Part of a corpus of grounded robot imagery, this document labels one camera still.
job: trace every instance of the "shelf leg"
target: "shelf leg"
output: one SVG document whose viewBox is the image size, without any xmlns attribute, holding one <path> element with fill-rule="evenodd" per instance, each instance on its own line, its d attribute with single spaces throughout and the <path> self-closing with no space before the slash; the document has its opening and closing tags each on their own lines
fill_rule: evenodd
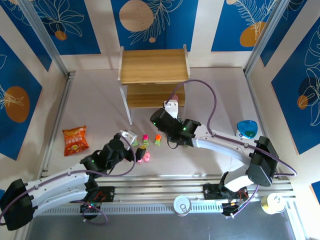
<svg viewBox="0 0 320 240">
<path fill-rule="evenodd" d="M 125 107 L 125 111 L 126 111 L 126 114 L 128 116 L 129 124 L 132 125 L 130 110 L 129 110 L 129 107 L 128 107 L 125 91 L 124 91 L 123 86 L 122 86 L 122 84 L 121 84 L 121 82 L 119 80 L 118 80 L 118 83 L 119 83 L 119 88 L 120 88 L 123 104 L 124 104 L 124 107 Z"/>
<path fill-rule="evenodd" d="M 188 99 L 189 99 L 189 91 L 190 91 L 190 82 L 186 84 L 185 88 L 185 100 L 184 100 L 184 107 L 183 107 L 183 114 L 182 114 L 182 119 L 186 119 L 186 114 L 187 114 L 187 104 L 188 104 Z"/>
</svg>

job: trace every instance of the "orange snack bag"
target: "orange snack bag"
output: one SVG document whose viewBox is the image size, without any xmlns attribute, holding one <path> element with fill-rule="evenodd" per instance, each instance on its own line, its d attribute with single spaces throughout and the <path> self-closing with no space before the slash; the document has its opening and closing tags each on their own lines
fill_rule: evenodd
<svg viewBox="0 0 320 240">
<path fill-rule="evenodd" d="M 69 156 L 75 153 L 80 153 L 89 145 L 86 140 L 87 126 L 80 126 L 73 129 L 62 130 L 64 135 L 64 156 Z"/>
</svg>

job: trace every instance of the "blue lid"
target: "blue lid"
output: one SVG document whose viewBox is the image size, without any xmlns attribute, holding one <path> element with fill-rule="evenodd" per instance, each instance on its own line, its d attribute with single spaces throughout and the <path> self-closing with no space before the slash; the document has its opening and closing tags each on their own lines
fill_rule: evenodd
<svg viewBox="0 0 320 240">
<path fill-rule="evenodd" d="M 252 120 L 238 122 L 236 127 L 240 134 L 248 139 L 254 138 L 258 133 L 258 124 Z"/>
</svg>

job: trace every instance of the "wooden shelf board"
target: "wooden shelf board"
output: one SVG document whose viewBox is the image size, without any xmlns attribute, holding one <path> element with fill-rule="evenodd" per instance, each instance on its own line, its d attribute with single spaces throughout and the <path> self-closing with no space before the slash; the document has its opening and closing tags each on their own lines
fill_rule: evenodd
<svg viewBox="0 0 320 240">
<path fill-rule="evenodd" d="M 188 80 L 184 49 L 124 51 L 120 80 L 123 85 L 179 83 Z"/>
<path fill-rule="evenodd" d="M 126 102 L 129 108 L 161 108 L 176 84 L 134 84 L 128 85 Z M 181 86 L 175 94 L 180 107 L 185 105 L 185 88 Z"/>
</svg>

